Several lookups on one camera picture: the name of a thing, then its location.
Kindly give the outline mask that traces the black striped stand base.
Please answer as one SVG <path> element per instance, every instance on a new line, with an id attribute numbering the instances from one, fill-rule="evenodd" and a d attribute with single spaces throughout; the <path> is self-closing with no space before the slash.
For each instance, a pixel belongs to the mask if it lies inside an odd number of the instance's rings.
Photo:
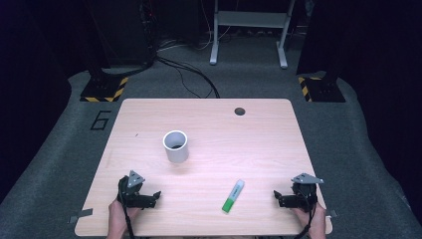
<path id="1" fill-rule="evenodd" d="M 80 94 L 81 102 L 116 102 L 128 81 L 125 74 L 109 74 L 102 69 L 89 74 L 90 80 Z"/>
<path id="2" fill-rule="evenodd" d="M 337 77 L 329 73 L 323 77 L 299 77 L 305 100 L 311 103 L 344 103 L 336 80 Z"/>

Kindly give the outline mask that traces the white cup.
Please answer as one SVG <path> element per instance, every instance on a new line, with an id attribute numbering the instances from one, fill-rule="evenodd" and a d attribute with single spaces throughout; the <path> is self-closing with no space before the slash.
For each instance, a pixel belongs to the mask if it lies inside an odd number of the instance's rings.
<path id="1" fill-rule="evenodd" d="M 169 131 L 163 137 L 162 143 L 170 162 L 182 163 L 189 157 L 188 137 L 183 131 Z"/>

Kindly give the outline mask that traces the green highlighter pen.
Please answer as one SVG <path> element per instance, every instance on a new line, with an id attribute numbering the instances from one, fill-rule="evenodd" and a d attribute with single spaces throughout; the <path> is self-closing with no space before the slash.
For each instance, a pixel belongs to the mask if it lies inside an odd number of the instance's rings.
<path id="1" fill-rule="evenodd" d="M 234 203 L 235 203 L 235 201 L 237 200 L 237 198 L 239 197 L 239 195 L 240 195 L 240 193 L 241 193 L 242 189 L 244 188 L 244 185 L 245 185 L 245 181 L 244 181 L 244 180 L 242 180 L 242 179 L 239 179 L 239 180 L 235 183 L 235 185 L 234 185 L 234 187 L 232 188 L 232 190 L 231 190 L 231 192 L 230 192 L 229 196 L 227 197 L 227 199 L 226 199 L 225 203 L 224 203 L 224 204 L 223 204 L 223 206 L 222 206 L 222 210 L 223 210 L 225 213 L 229 213 L 229 212 L 230 212 L 230 210 L 231 210 L 232 206 L 234 205 Z"/>

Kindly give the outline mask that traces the dark equipment rack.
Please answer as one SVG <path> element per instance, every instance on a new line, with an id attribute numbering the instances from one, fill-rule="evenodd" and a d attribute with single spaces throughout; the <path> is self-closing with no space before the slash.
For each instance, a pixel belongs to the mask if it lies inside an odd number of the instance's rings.
<path id="1" fill-rule="evenodd" d="M 143 0 L 86 0 L 108 64 L 149 68 L 153 37 Z"/>

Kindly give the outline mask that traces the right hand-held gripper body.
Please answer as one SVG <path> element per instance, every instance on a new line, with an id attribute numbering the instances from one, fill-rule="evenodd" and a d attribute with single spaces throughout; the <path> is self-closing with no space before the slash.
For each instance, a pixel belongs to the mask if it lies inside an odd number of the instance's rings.
<path id="1" fill-rule="evenodd" d="M 324 184 L 324 180 L 307 173 L 302 173 L 292 179 L 292 190 L 297 198 L 297 208 L 310 212 L 317 203 L 317 185 Z"/>

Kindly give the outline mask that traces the white metal stand frame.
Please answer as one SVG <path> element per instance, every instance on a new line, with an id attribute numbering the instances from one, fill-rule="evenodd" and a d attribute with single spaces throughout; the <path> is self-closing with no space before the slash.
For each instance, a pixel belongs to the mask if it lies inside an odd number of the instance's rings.
<path id="1" fill-rule="evenodd" d="M 219 27 L 255 27 L 255 28 L 273 28 L 281 29 L 282 35 L 276 43 L 279 64 L 282 69 L 288 67 L 285 52 L 285 42 L 293 15 L 296 0 L 288 0 L 288 10 L 286 13 L 268 13 L 268 12 L 243 12 L 243 11 L 222 11 L 219 9 L 219 0 L 214 0 L 214 26 L 213 26 L 213 44 L 209 63 L 212 66 L 217 64 L 219 51 Z"/>

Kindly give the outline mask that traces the dark curtain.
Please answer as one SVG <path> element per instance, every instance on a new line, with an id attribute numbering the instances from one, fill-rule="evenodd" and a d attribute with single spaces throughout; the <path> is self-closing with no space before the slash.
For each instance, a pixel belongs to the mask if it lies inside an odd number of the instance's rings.
<path id="1" fill-rule="evenodd" d="M 422 220 L 422 0 L 316 0 L 297 72 L 357 94 L 368 136 Z"/>
<path id="2" fill-rule="evenodd" d="M 86 67 L 83 0 L 0 0 L 0 203 L 29 165 Z"/>

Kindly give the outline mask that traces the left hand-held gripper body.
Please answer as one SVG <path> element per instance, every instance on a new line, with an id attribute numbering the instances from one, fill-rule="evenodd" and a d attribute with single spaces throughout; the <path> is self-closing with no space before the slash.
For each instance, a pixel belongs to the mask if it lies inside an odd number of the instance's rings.
<path id="1" fill-rule="evenodd" d="M 144 197 L 139 194 L 139 190 L 145 179 L 134 170 L 125 175 L 118 183 L 117 200 L 129 208 L 145 208 Z"/>

